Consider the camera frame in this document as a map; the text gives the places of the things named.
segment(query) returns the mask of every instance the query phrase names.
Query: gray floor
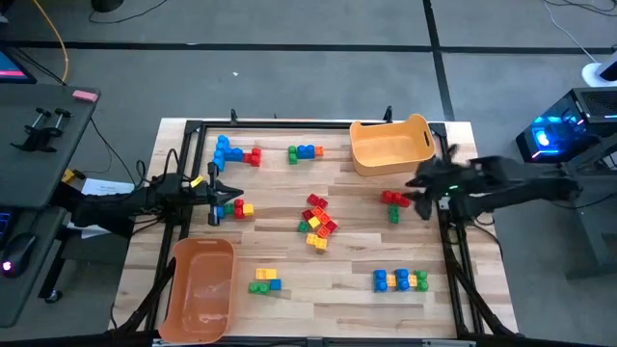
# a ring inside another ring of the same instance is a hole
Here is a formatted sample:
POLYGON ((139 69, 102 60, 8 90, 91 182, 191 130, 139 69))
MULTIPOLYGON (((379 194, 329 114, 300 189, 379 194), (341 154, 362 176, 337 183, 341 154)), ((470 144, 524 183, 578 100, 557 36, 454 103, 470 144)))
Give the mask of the gray floor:
MULTIPOLYGON (((64 39, 72 41, 429 44, 421 0, 176 0, 106 26, 88 22, 87 1, 41 2, 64 39)), ((540 0, 431 2, 442 45, 574 46, 551 26, 540 0)), ((116 13, 97 18, 116 19, 149 6, 147 0, 127 1, 116 13)), ((585 46, 617 43, 615 18, 570 8, 553 12, 585 46)), ((0 39, 54 40, 28 1, 15 2, 7 17, 12 23, 0 27, 0 39)), ((28 52, 61 73, 60 50, 28 52)), ((164 117, 226 116, 233 107, 241 117, 374 119, 390 104, 398 119, 418 112, 443 120, 430 53, 71 49, 68 54, 68 82, 102 90, 94 117, 131 168, 135 160, 149 159, 164 117)), ((480 154, 515 158, 516 134, 570 88, 583 86, 579 72, 588 63, 583 54, 446 54, 443 60, 454 116, 472 122, 480 154)), ((89 129, 72 166, 100 170, 106 160, 89 129)), ((126 180, 118 162, 100 177, 126 180)), ((586 258, 573 224, 572 213, 543 202, 497 212, 519 328, 532 337, 614 344, 617 276, 564 278, 586 258), (518 213, 527 217, 521 220, 518 213)), ((117 263, 123 257, 122 247, 106 251, 117 263)), ((120 273, 120 265, 71 264, 63 273, 64 299, 47 306, 33 298, 18 325, 0 331, 0 339, 102 332, 120 273), (84 321, 83 315, 92 318, 84 321)))

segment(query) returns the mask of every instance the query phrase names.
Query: computer mouse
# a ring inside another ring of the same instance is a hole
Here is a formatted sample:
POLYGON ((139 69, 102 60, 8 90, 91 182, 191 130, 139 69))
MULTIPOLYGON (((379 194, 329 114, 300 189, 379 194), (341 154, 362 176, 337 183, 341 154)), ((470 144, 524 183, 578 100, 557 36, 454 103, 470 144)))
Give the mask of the computer mouse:
POLYGON ((37 235, 26 232, 13 237, 2 252, 2 275, 14 279, 28 268, 30 255, 37 243, 37 235))

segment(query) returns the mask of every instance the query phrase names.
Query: orange basket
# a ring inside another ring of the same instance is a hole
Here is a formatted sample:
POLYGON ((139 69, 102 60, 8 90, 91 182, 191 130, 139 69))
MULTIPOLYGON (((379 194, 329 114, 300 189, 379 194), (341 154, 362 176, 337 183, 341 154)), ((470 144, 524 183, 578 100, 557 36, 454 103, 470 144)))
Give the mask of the orange basket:
POLYGON ((414 172, 435 155, 435 143, 423 116, 410 115, 393 124, 349 127, 354 167, 361 175, 414 172))
POLYGON ((235 252, 222 239, 188 238, 174 247, 169 314, 159 328, 168 342, 216 342, 231 320, 235 252))

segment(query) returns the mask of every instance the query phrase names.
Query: yellow basket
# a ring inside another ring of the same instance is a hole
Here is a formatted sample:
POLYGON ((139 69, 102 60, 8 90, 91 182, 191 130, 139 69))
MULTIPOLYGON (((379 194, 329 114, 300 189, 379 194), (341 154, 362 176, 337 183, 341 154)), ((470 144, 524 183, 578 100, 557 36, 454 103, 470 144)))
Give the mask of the yellow basket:
POLYGON ((428 122, 418 114, 393 124, 349 127, 354 167, 361 175, 414 172, 435 155, 428 122))

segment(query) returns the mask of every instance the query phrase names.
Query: computer screen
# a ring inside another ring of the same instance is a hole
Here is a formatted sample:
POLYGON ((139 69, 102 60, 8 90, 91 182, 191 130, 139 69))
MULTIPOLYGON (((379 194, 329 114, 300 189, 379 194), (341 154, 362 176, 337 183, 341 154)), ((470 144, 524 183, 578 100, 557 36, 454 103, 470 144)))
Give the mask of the computer screen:
POLYGON ((0 50, 0 83, 37 83, 37 80, 8 53, 0 50))

